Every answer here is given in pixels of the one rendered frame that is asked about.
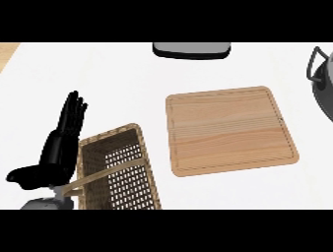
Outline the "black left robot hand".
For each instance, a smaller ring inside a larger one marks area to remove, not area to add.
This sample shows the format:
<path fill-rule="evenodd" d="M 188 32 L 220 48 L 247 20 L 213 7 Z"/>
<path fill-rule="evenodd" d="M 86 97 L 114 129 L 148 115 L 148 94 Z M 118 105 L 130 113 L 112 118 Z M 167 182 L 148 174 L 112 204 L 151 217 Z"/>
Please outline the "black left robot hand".
<path fill-rule="evenodd" d="M 12 170 L 6 177 L 6 180 L 18 183 L 25 190 L 69 183 L 75 171 L 86 109 L 87 103 L 78 92 L 71 92 L 61 110 L 56 129 L 44 142 L 40 163 Z"/>

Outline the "wooden cutting board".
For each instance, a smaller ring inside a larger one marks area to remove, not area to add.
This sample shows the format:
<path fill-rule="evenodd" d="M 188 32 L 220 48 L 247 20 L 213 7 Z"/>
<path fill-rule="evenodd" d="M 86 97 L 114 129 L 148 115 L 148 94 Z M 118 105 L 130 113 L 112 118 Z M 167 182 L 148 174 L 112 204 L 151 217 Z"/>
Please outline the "wooden cutting board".
<path fill-rule="evenodd" d="M 172 94 L 166 111 L 176 176 L 297 162 L 286 119 L 266 87 Z"/>

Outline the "tan wicker basket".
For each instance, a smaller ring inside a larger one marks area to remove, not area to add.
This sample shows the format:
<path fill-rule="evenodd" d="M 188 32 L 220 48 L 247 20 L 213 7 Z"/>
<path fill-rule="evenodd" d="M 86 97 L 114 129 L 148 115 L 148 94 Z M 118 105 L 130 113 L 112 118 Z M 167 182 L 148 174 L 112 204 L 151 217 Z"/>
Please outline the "tan wicker basket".
<path fill-rule="evenodd" d="M 78 143 L 77 180 L 62 189 L 80 210 L 160 210 L 149 157 L 138 124 Z"/>

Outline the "grey and black appliance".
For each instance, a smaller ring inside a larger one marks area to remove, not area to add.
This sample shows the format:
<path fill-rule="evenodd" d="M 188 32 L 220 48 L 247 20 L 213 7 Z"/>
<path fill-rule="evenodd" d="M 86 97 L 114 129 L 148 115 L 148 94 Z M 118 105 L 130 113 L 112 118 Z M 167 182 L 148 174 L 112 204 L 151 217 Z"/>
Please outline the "grey and black appliance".
<path fill-rule="evenodd" d="M 223 59 L 231 51 L 229 42 L 154 42 L 157 56 L 176 59 Z"/>

